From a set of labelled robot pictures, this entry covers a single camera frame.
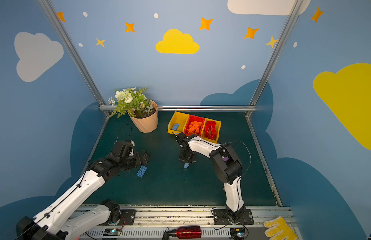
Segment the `long orange lego piece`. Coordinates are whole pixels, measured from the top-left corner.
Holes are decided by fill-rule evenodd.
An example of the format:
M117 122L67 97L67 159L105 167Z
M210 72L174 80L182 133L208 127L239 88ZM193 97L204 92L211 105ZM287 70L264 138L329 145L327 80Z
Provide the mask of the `long orange lego piece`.
M188 126L187 133L189 135L199 135L201 127L202 122L192 121Z

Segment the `light blue lego brick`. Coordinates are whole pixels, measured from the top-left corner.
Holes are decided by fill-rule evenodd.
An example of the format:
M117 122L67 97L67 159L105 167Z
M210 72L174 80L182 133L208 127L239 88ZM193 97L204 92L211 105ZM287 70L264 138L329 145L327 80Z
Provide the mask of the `light blue lego brick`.
M175 123L173 126L172 126L172 130L173 131L177 131L177 129L179 128L179 124L178 123Z

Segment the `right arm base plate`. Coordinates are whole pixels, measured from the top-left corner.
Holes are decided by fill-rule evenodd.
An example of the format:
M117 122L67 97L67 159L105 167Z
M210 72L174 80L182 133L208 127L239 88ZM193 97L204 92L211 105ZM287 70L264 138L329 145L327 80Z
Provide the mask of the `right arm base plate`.
M212 208L215 225L253 225L254 219L251 210L241 209L237 213L231 210Z

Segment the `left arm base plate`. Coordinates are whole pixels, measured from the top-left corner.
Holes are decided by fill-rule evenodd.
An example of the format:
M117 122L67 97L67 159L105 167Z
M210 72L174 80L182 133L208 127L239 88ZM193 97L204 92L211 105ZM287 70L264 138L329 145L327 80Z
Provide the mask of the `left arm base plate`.
M133 226L136 210L122 209L118 210L115 217L112 218L112 223L116 226Z

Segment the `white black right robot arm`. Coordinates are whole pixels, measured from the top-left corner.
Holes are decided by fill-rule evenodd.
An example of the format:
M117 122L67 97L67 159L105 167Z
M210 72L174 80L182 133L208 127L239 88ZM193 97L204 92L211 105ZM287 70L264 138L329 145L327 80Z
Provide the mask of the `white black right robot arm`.
M215 144L197 135L175 136L180 146L179 160L188 165L196 162L196 155L201 154L211 160L217 178L224 184L226 210L231 218L237 219L245 211L241 195L242 162L231 144Z

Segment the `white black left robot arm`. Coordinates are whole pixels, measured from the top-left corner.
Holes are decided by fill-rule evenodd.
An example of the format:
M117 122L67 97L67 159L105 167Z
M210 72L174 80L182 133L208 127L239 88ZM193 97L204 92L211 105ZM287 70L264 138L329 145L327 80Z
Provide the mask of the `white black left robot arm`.
M116 142L104 158L92 162L79 180L62 196L33 218L24 217L16 225L19 240L75 240L93 227L121 220L118 204L106 200L93 210L69 220L69 217L90 197L122 171L146 166L150 155L137 152L133 141Z

